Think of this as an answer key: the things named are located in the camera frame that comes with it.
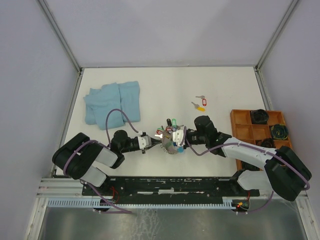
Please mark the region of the metal key organizer blue handle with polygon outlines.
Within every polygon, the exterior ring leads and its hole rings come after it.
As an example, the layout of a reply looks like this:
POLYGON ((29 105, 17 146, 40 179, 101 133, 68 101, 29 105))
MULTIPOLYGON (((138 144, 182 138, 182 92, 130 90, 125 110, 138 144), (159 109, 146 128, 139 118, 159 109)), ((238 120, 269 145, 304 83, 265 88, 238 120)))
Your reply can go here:
POLYGON ((161 140, 161 148, 169 155, 176 155, 184 151, 183 146, 175 146, 172 142, 172 132, 177 130, 184 130, 184 125, 161 127, 156 130, 155 137, 159 137, 161 140))

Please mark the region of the key yellow tag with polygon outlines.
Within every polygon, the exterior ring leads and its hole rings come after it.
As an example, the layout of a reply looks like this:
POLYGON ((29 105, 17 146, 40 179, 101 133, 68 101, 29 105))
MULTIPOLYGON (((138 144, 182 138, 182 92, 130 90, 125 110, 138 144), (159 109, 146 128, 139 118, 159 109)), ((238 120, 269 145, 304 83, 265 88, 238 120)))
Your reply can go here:
POLYGON ((191 102, 192 104, 193 104, 193 106, 194 106, 194 108, 196 109, 196 110, 198 110, 198 111, 200 111, 200 112, 205 112, 206 111, 206 109, 204 108, 204 107, 201 107, 199 104, 196 104, 196 103, 194 103, 194 102, 191 102))

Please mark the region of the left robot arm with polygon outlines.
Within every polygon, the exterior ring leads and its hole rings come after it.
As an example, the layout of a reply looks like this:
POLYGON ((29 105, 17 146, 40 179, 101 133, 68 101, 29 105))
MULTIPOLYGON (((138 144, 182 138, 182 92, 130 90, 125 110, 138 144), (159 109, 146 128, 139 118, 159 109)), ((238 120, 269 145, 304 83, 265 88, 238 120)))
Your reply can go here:
POLYGON ((92 166, 94 162, 116 169, 125 160, 124 153, 145 153, 160 143, 161 140, 152 138, 145 132, 141 136, 131 138, 125 130, 118 130, 109 146, 106 146, 80 132, 53 154, 52 162, 63 170, 66 176, 74 180, 84 180, 85 174, 99 172, 92 166))

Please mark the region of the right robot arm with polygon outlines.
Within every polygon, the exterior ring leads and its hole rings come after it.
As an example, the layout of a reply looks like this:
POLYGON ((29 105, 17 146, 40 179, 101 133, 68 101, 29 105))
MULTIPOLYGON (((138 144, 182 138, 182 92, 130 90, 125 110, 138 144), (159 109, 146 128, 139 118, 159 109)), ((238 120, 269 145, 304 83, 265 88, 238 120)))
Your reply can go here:
POLYGON ((258 171, 244 170, 229 183, 234 195, 240 196, 247 190, 269 189, 293 202, 301 191, 310 189, 312 174, 290 147, 276 149, 246 143, 218 131, 206 115, 198 116, 194 124, 195 130, 185 127, 174 132, 172 140, 177 146, 205 145, 204 154, 238 159, 259 168, 258 171))

